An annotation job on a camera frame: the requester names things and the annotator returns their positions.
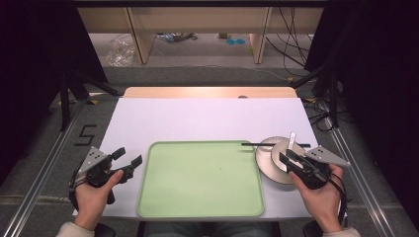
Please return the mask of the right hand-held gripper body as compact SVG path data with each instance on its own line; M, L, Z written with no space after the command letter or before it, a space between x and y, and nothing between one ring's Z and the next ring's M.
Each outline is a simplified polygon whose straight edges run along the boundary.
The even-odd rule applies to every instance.
M351 165L349 161L344 160L322 146L308 150L301 156L310 165L303 167L289 165L288 173L294 172L311 190L317 190L326 185L327 179L331 176L330 164L342 167Z

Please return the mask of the person's left sleeve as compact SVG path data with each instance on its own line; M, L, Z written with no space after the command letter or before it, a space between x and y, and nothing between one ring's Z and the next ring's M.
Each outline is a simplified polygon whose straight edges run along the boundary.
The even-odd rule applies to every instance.
M65 222L61 225L55 237L95 237L95 232L82 228L73 222Z

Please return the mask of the black chopstick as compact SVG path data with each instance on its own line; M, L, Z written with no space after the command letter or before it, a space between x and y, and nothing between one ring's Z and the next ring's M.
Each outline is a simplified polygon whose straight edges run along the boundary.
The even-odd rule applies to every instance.
M243 142L241 145L243 146L275 146L278 143L250 143L250 142ZM307 143L296 143L302 148L310 148L311 145Z

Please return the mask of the aluminium floor rail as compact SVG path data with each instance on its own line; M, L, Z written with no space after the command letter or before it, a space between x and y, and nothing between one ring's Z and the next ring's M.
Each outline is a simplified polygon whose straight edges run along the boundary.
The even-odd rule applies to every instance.
M370 219L374 223L377 232L380 237L395 237L393 228L390 226L388 218L384 210L379 205L376 196L374 195L372 189L367 183L366 178L362 174L362 171L359 165L356 162L356 159L350 150L347 141L345 140L340 128L332 121L331 110L324 102L319 102L318 106L321 110L324 110L329 114L326 119L326 124L331 131L332 138L342 155L342 157L348 161L351 166L348 168L349 174L354 182L361 199L364 203L366 210L369 213Z
M83 101L75 103L67 126L59 133L58 137L56 138L29 191L23 197L20 205L18 206L10 223L8 224L3 237L20 236L83 108Z

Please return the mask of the dark curtain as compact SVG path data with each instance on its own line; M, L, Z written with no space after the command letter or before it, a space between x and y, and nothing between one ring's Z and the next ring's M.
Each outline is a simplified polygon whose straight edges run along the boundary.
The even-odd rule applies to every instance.
M0 186L68 72L107 80L77 7L66 0L0 0Z
M319 67L355 14L340 81L350 114L419 230L419 0L327 0L306 69Z

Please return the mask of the person's right hand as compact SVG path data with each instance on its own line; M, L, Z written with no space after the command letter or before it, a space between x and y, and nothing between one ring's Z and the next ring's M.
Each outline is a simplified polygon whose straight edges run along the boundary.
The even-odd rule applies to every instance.
M311 190L294 172L290 172L290 177L297 187L307 211L316 220L322 231L325 234L342 231L343 227L338 219L340 192L331 183L327 183L321 189Z

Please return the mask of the wooden table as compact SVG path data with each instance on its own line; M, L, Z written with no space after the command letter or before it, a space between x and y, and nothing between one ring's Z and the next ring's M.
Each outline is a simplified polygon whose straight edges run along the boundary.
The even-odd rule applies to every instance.
M296 98L291 87L129 87L125 98Z

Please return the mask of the large metal plate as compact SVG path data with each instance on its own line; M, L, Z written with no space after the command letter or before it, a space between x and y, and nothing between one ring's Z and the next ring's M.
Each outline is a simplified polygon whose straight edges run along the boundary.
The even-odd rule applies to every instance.
M289 140L286 137L274 136L266 138L262 143L279 143ZM271 158L271 151L274 146L257 146L255 158L261 172L270 180L284 185L290 185L293 181L287 172L280 170L275 166Z

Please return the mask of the person's sleeve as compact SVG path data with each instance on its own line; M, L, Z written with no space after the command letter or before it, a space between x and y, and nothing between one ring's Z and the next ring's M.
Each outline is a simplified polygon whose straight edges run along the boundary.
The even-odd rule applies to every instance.
M65 222L61 225L55 237L95 237L95 232L82 228L73 222Z
M348 227L340 231L324 233L322 237L361 237L361 234L357 229Z

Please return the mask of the black metal stand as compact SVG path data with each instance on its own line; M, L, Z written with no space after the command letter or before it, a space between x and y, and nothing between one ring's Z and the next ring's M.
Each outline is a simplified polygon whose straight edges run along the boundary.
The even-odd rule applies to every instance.
M329 94L329 112L328 115L332 122L332 127L337 128L339 126L337 120L337 105L338 105L338 77L337 71L332 62L324 62L320 67L313 70L309 74L303 76L296 82L291 83L291 87L296 89L303 84L316 79L315 85L312 89L312 94L318 98L323 97L326 93Z
M68 92L71 92L77 101L87 101L89 98L89 93L85 87L85 84L91 84L112 96L122 95L121 92L108 86L105 82L96 80L93 77L90 77L87 74L75 69L65 69L60 78L59 90L62 114L61 131L65 131L71 121Z

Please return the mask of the white table board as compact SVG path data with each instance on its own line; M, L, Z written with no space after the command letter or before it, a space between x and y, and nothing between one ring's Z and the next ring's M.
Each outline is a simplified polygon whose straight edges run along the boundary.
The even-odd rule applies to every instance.
M106 207L110 218L147 221L284 220L308 216L294 185L271 181L260 173L264 211L254 217L144 218L137 213L144 167L155 142L239 141L259 143L296 133L299 143L316 146L303 104L298 98L277 99L119 99L100 146L106 153L120 147L126 154L115 167L141 155L143 163L131 180L115 187L115 203Z

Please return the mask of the black chair part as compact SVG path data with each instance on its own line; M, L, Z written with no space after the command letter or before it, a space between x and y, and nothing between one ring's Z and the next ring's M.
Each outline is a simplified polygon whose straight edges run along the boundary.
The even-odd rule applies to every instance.
M322 237L323 230L319 224L315 221L309 221L302 227L302 233L304 237Z
M116 237L116 231L103 223L98 223L94 231L95 237Z

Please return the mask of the person's right sleeve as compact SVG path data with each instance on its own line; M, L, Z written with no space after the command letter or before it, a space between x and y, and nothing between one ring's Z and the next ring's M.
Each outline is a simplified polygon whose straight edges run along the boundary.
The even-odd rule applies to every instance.
M361 237L361 234L357 229L348 227L340 231L324 233L322 237Z

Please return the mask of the person's left hand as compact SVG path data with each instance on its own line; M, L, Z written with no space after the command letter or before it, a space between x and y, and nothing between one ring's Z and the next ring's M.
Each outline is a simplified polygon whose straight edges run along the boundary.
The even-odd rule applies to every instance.
M74 223L77 226L89 231L95 229L107 204L110 191L120 181L123 174L123 171L117 171L100 188L94 188L88 184L82 184L76 188L78 214Z

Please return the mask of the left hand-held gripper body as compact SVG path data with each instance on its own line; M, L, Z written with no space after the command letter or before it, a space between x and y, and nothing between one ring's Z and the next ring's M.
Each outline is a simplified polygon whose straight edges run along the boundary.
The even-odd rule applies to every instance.
M109 155L92 146L76 171L75 186L87 183L94 188L100 188L108 182L115 173L112 170L114 160Z

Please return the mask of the wooden shelf unit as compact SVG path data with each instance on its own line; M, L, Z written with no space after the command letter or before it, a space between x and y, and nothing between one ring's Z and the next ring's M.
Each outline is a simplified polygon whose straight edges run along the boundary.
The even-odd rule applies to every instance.
M90 34L129 34L137 60L147 62L157 33L247 34L254 62L262 62L265 36L317 30L323 9L308 7L80 7Z

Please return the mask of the small metal plate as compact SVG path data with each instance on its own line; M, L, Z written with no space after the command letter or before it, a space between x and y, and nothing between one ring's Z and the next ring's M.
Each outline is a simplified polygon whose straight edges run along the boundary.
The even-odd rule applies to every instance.
M271 158L275 166L284 172L287 170L287 166L280 160L280 154L286 153L288 147L289 143L287 141L281 141L277 143L271 151ZM295 144L293 146L293 152L295 152L298 155L303 155L305 150L299 145Z

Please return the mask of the clear plastic bag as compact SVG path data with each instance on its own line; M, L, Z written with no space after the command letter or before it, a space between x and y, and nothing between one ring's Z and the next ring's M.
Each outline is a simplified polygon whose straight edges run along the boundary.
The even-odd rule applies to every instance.
M111 49L106 55L106 62L114 67L129 67L133 62L135 47L127 39L128 34L117 35L110 40Z

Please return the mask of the green tray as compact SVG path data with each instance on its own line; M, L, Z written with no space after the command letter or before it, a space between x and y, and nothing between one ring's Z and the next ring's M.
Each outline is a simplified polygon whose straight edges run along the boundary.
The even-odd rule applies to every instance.
M254 217L264 209L253 147L239 141L150 146L137 202L140 216Z

